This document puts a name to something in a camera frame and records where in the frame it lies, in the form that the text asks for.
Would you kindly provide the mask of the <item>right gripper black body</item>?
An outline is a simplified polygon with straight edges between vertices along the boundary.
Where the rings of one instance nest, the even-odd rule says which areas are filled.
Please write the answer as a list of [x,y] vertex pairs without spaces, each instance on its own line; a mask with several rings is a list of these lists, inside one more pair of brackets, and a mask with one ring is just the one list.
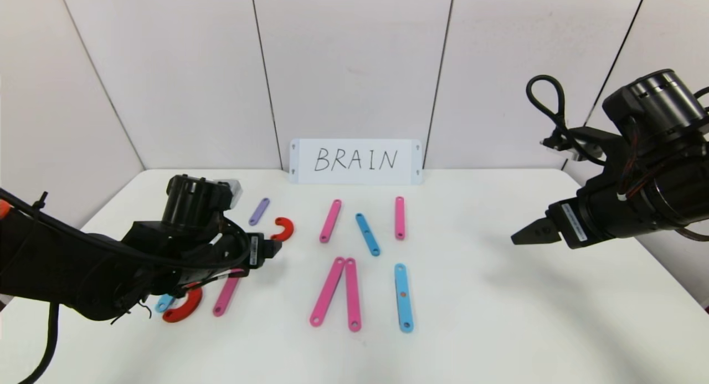
[[549,206],[547,217],[572,249],[654,230],[654,189],[618,199],[615,185],[584,186],[572,199]]

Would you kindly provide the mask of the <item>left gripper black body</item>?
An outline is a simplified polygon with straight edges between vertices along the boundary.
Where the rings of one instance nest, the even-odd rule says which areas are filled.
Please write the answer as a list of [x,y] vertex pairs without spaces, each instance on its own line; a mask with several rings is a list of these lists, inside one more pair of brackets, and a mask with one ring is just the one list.
[[245,265],[250,269],[258,269],[264,264],[264,235],[263,233],[247,233],[247,235],[250,245]]

